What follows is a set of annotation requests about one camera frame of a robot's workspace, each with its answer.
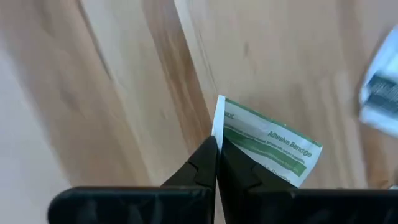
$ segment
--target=green stripe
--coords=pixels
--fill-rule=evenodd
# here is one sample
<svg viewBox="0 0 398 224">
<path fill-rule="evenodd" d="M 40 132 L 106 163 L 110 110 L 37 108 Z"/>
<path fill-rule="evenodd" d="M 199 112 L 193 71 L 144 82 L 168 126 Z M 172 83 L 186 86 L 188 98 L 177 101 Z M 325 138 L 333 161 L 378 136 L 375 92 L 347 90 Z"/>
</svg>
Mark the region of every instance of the green stripe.
<svg viewBox="0 0 398 224">
<path fill-rule="evenodd" d="M 230 99 L 228 99 L 228 98 L 225 98 L 225 102 L 228 102 L 228 103 L 231 103 L 231 104 L 233 104 L 233 105 L 235 105 L 235 106 L 238 106 L 238 107 L 240 107 L 240 108 L 242 108 L 242 109 L 244 109 L 244 110 L 246 110 L 246 111 L 248 111 L 248 112 L 250 112 L 250 113 L 252 113 L 252 114 L 254 114 L 254 115 L 256 115 L 256 116 L 258 116 L 258 117 L 260 117 L 260 118 L 262 118 L 262 119 L 264 119 L 264 120 L 266 120 L 266 121 L 268 121 L 268 122 L 271 122 L 271 123 L 274 123 L 274 124 L 276 124 L 276 125 L 282 126 L 282 127 L 285 128 L 286 130 L 291 131 L 291 132 L 293 132 L 294 134 L 300 136 L 301 138 L 306 139 L 306 140 L 309 141 L 310 143 L 312 143 L 312 144 L 314 144 L 314 145 L 316 145 L 316 146 L 318 146 L 318 147 L 322 147 L 322 145 L 321 145 L 319 142 L 314 141 L 314 140 L 310 139 L 309 137 L 303 135 L 302 133 L 293 130 L 292 128 L 286 126 L 286 124 L 282 124 L 282 123 L 280 123 L 280 122 L 278 122 L 278 121 L 276 121 L 276 120 L 274 120 L 274 119 L 267 118 L 266 116 L 264 116 L 264 115 L 258 113 L 257 111 L 252 110 L 252 109 L 250 109 L 250 108 L 248 108 L 248 107 L 246 107 L 246 106 L 240 105 L 239 103 L 237 103 L 237 102 L 235 102 L 235 101 L 232 101 L 232 100 L 230 100 Z"/>
<path fill-rule="evenodd" d="M 227 137 L 232 143 L 237 144 L 240 147 L 243 147 L 261 156 L 265 156 L 269 159 L 272 159 L 282 167 L 291 170 L 294 174 L 298 175 L 299 177 L 303 174 L 303 172 L 307 168 L 299 161 L 292 159 L 283 152 L 280 152 L 278 149 L 259 143 L 229 128 L 224 128 L 224 136 Z"/>
</svg>

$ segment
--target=light wood plank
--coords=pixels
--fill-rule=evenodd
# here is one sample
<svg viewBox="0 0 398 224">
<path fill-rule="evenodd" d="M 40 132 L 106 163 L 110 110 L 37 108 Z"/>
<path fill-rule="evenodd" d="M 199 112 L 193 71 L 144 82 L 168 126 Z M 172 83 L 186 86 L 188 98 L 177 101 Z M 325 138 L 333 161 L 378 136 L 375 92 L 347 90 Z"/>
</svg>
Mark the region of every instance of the light wood plank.
<svg viewBox="0 0 398 224">
<path fill-rule="evenodd" d="M 192 63 L 189 55 L 177 56 L 182 62 L 177 61 L 177 68 L 170 69 L 174 61 L 168 57 L 183 51 L 175 45 L 162 48 L 162 44 L 172 44 L 169 41 L 173 35 L 178 36 L 178 26 L 169 34 L 162 28 L 167 21 L 172 28 L 171 22 L 178 22 L 177 14 L 177 19 L 170 19 L 173 14 L 167 14 L 169 6 L 159 2 L 157 8 L 155 1 L 83 0 L 82 5 L 150 180 L 161 184 L 210 133 L 210 119 L 195 73 L 178 68 L 185 60 Z M 151 10 L 159 13 L 146 15 Z"/>
<path fill-rule="evenodd" d="M 14 76 L 70 183 L 150 184 L 77 1 L 1 1 Z"/>
<path fill-rule="evenodd" d="M 45 223 L 51 199 L 70 184 L 18 84 L 17 66 L 0 34 L 0 223 Z"/>
<path fill-rule="evenodd" d="M 357 95 L 377 40 L 398 22 L 396 2 L 175 4 L 210 113 L 224 94 L 322 142 L 303 187 L 391 183 L 395 165 L 383 166 L 395 140 L 358 123 Z"/>
</svg>

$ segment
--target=wooden surface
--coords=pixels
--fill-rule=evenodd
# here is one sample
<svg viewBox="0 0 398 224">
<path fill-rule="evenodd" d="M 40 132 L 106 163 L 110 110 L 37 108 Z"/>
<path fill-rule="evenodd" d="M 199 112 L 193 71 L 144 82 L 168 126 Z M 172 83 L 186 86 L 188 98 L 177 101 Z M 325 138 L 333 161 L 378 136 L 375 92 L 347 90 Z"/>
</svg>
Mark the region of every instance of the wooden surface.
<svg viewBox="0 0 398 224">
<path fill-rule="evenodd" d="M 322 142 L 303 187 L 391 183 L 396 140 L 358 124 L 357 95 L 396 1 L 175 2 L 209 111 L 221 93 Z"/>
<path fill-rule="evenodd" d="M 45 223 L 69 186 L 161 184 L 209 135 L 217 94 L 324 144 L 303 187 L 386 188 L 398 141 L 358 123 L 357 95 L 397 6 L 0 1 L 0 222 Z"/>
</svg>

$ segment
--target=blurry white object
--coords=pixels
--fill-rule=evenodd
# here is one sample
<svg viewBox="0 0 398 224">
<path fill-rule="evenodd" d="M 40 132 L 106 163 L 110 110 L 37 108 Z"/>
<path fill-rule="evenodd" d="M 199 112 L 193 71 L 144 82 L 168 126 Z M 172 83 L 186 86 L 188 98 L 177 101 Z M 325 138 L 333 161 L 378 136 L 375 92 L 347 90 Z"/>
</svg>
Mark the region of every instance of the blurry white object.
<svg viewBox="0 0 398 224">
<path fill-rule="evenodd" d="M 372 61 L 359 102 L 359 118 L 363 123 L 398 137 L 398 26 Z"/>
</svg>

